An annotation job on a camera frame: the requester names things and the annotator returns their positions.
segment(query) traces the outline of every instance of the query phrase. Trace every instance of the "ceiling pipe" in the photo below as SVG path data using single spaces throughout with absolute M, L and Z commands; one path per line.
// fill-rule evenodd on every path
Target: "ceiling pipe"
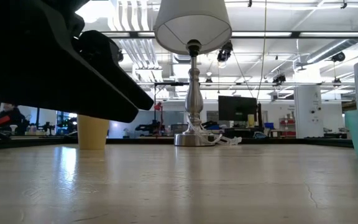
M 135 30 L 140 30 L 140 26 L 139 26 L 139 23 L 137 21 L 137 10 L 138 10 L 137 0 L 131 0 L 131 8 L 132 8 L 131 24 L 132 24 L 132 26 L 133 26 L 133 28 Z M 141 49 L 139 48 L 139 44 L 144 49 L 146 57 L 147 57 L 147 60 L 149 61 L 150 66 L 148 66 L 148 68 L 149 67 L 154 67 L 154 64 L 152 63 L 152 59 L 151 59 L 149 50 L 147 49 L 146 44 L 145 44 L 145 40 L 135 40 L 135 41 L 137 43 L 136 47 L 137 47 L 138 51 L 141 52 L 141 55 L 140 55 L 141 59 L 145 61 L 143 53 L 142 53 Z
M 149 23 L 147 22 L 147 0 L 141 0 L 141 8 L 142 8 L 142 27 L 143 30 L 145 31 L 149 31 Z M 160 68 L 160 65 L 158 64 L 158 60 L 157 60 L 157 54 L 155 53 L 154 50 L 154 46 L 153 46 L 153 42 L 150 39 L 147 39 L 145 41 L 145 44 L 147 45 L 147 47 L 150 50 L 150 56 L 152 57 L 152 63 L 154 65 L 154 68 Z
M 358 39 L 335 40 L 330 44 L 320 48 L 319 50 L 311 53 L 309 56 L 307 56 L 305 61 L 298 62 L 296 65 L 289 65 L 277 69 L 280 69 L 281 71 L 287 71 L 288 69 L 296 70 L 300 66 L 307 66 L 318 63 L 322 60 L 332 57 L 333 55 L 338 54 L 339 52 L 342 52 L 343 50 L 348 49 L 349 47 L 354 46 L 355 44 L 358 44 Z
M 248 7 L 249 1 L 226 1 L 226 7 Z M 267 5 L 268 9 L 274 10 L 289 10 L 289 11 L 309 11 L 309 10 L 328 10 L 328 9 L 340 9 L 342 7 L 342 2 L 327 2 L 326 6 L 308 6 L 310 4 L 315 4 L 314 2 L 288 2 L 288 1 L 275 1 L 270 2 Z M 158 11 L 160 9 L 160 4 L 149 4 L 153 10 Z M 252 2 L 252 8 L 265 8 L 265 1 Z M 347 8 L 358 8 L 358 2 L 347 2 Z
M 116 3 L 116 11 L 114 12 L 114 17 L 112 23 L 116 27 L 118 31 L 123 31 L 124 29 L 121 26 L 121 22 L 119 19 L 119 5 L 118 0 L 111 0 Z M 119 43 L 121 44 L 122 48 L 128 53 L 128 56 L 131 58 L 132 62 L 137 68 L 142 68 L 142 63 L 140 60 L 136 57 L 136 52 L 134 52 L 134 49 L 131 48 L 131 45 L 129 43 L 129 40 L 120 40 Z
M 129 26 L 129 23 L 128 23 L 128 2 L 127 2 L 127 0 L 121 0 L 121 4 L 122 4 L 121 23 L 122 23 L 122 26 L 124 27 L 125 31 L 130 31 L 131 27 Z M 138 48 L 136 41 L 128 40 L 127 43 L 129 44 L 130 48 L 132 48 L 132 50 L 134 50 L 134 52 L 135 52 L 134 56 L 136 56 L 140 60 L 140 63 L 142 64 L 141 68 L 147 68 L 147 62 L 143 57 L 142 51 Z
M 117 0 L 111 0 L 112 5 L 114 6 L 114 11 L 112 12 L 112 21 L 108 21 L 108 26 L 111 30 L 118 30 L 118 31 L 122 31 L 122 27 L 121 24 L 119 22 L 119 6 L 118 6 L 118 1 Z M 129 58 L 132 60 L 132 62 L 134 63 L 134 65 L 138 68 L 141 67 L 141 64 L 136 60 L 136 58 L 134 57 L 134 53 L 133 51 L 131 51 L 128 47 L 128 45 L 126 44 L 125 40 L 120 40 L 119 43 L 121 44 L 121 47 L 125 50 L 125 52 L 128 54 Z
M 319 3 L 317 3 L 316 7 L 319 8 L 321 7 L 324 3 L 326 3 L 327 0 L 320 0 Z M 295 30 L 297 29 L 300 25 L 302 25 L 307 19 L 309 19 L 309 17 L 316 12 L 317 9 L 313 9 L 312 11 L 310 11 L 305 17 L 303 17 L 300 21 L 298 21 L 292 28 L 291 30 Z M 296 48 L 298 49 L 298 53 L 292 57 L 289 58 L 289 60 L 292 61 L 292 64 L 294 64 L 294 62 L 296 60 L 298 60 L 298 58 L 300 57 L 299 55 L 299 44 L 298 44 L 298 40 L 296 42 Z M 264 79 L 267 79 L 267 77 L 272 74 L 273 72 L 275 72 L 276 70 L 278 70 L 278 73 L 275 74 L 273 77 L 271 77 L 270 79 L 275 78 L 277 75 L 280 74 L 280 67 L 283 66 L 284 64 L 286 64 L 287 62 L 283 62 L 281 63 L 279 66 L 275 67 L 274 69 L 272 69 L 267 75 L 264 75 Z

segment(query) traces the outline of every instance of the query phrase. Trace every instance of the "wall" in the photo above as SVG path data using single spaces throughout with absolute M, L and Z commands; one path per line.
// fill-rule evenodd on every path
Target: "wall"
M 291 113 L 295 110 L 295 102 L 261 102 L 262 111 L 267 111 L 268 121 L 274 123 L 275 128 L 279 127 L 278 120 L 283 118 L 288 113 Z M 184 102 L 165 102 L 164 110 L 170 111 L 185 111 Z M 200 113 L 200 118 L 203 122 L 206 120 L 207 111 L 217 111 L 218 102 L 216 101 L 205 101 L 204 109 Z M 332 131 L 337 132 L 338 128 L 343 128 L 344 123 L 342 121 L 342 104 L 340 102 L 323 102 L 322 106 L 323 111 L 323 125 L 325 128 L 332 129 Z
M 156 117 L 157 121 L 160 121 L 160 111 L 157 111 Z M 164 107 L 163 124 L 166 125 L 166 127 L 171 124 L 183 123 L 183 118 L 183 111 L 175 111 L 174 108 L 172 108 L 172 110 L 165 110 Z M 138 138 L 141 134 L 149 134 L 143 131 L 135 131 L 135 128 L 140 124 L 151 124 L 153 119 L 154 111 L 139 111 L 136 118 L 131 123 L 110 121 L 109 138 L 122 138 L 124 134 L 124 129 L 128 129 L 128 135 L 130 138 Z

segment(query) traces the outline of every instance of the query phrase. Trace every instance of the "paper cup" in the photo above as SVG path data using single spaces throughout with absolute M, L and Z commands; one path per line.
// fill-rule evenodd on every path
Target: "paper cup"
M 109 121 L 78 115 L 78 144 L 81 150 L 103 150 L 106 145 L 106 136 Z

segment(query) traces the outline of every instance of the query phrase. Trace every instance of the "table surface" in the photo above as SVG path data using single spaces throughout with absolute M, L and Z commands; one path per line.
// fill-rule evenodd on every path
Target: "table surface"
M 0 150 L 0 223 L 358 223 L 358 158 L 311 145 Z

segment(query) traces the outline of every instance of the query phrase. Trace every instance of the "ceiling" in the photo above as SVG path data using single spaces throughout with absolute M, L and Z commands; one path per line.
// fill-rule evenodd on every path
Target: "ceiling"
M 111 31 L 114 26 L 109 26 L 109 21 L 113 20 L 114 8 L 111 2 L 114 1 L 90 1 L 87 5 L 81 8 L 77 13 L 84 17 L 86 21 L 85 30 L 99 30 Z M 131 23 L 131 1 L 127 2 L 129 5 L 128 21 Z M 147 1 L 147 22 L 149 27 L 153 27 L 156 20 L 160 1 Z M 247 7 L 248 1 L 226 1 L 227 13 L 235 31 L 243 30 L 264 30 L 265 9 L 264 1 L 253 1 L 252 7 Z M 358 1 L 347 1 L 348 7 L 340 9 L 343 0 L 339 1 L 325 1 L 325 0 L 268 0 L 267 1 L 267 30 L 302 30 L 302 31 L 358 31 Z M 122 1 L 119 1 L 119 10 L 122 14 Z M 122 47 L 121 42 L 115 40 L 117 45 Z M 161 48 L 155 39 L 151 40 L 155 54 L 157 56 L 158 64 L 161 66 L 162 79 L 165 82 L 183 81 L 187 79 L 187 71 L 190 65 L 177 65 L 176 61 L 172 60 L 172 54 L 167 50 Z M 218 68 L 216 60 L 217 52 L 211 52 L 208 55 L 200 55 L 198 57 L 198 68 L 201 72 L 200 81 L 205 81 L 206 73 L 211 72 L 214 84 L 217 82 L 243 82 L 243 76 L 247 82 L 271 82 L 272 77 L 278 74 L 278 71 L 271 71 L 279 65 L 280 72 L 284 73 L 287 82 L 329 82 L 334 80 L 335 74 L 340 76 L 353 72 L 353 65 L 358 62 L 358 44 L 349 47 L 343 52 L 346 55 L 344 62 L 336 64 L 333 69 L 333 63 L 321 61 L 314 65 L 307 66 L 306 71 L 297 72 L 298 68 L 292 66 L 293 62 L 286 62 L 286 60 L 294 60 L 295 62 L 301 60 L 297 59 L 297 55 L 312 54 L 320 48 L 335 41 L 334 39 L 233 39 L 234 54 L 227 61 L 226 66 Z M 125 50 L 124 60 L 120 62 L 120 66 L 129 74 L 133 75 L 133 61 L 128 57 Z M 316 78 L 313 72 L 320 72 L 321 77 Z M 352 78 L 345 82 L 354 82 Z M 160 90 L 158 98 L 184 98 L 186 86 L 182 87 L 166 87 Z M 213 90 L 203 90 L 205 98 L 217 98 L 216 88 L 226 90 L 220 94 L 233 95 L 235 90 L 233 86 L 210 86 Z M 251 86 L 251 89 L 257 91 L 257 86 Z M 271 97 L 272 92 L 277 92 L 277 88 L 270 87 L 271 90 L 263 90 L 261 97 Z M 243 93 L 240 91 L 235 94 L 248 96 L 250 91 L 243 87 Z M 335 93 L 351 93 L 354 87 L 345 88 L 343 91 L 335 91 Z

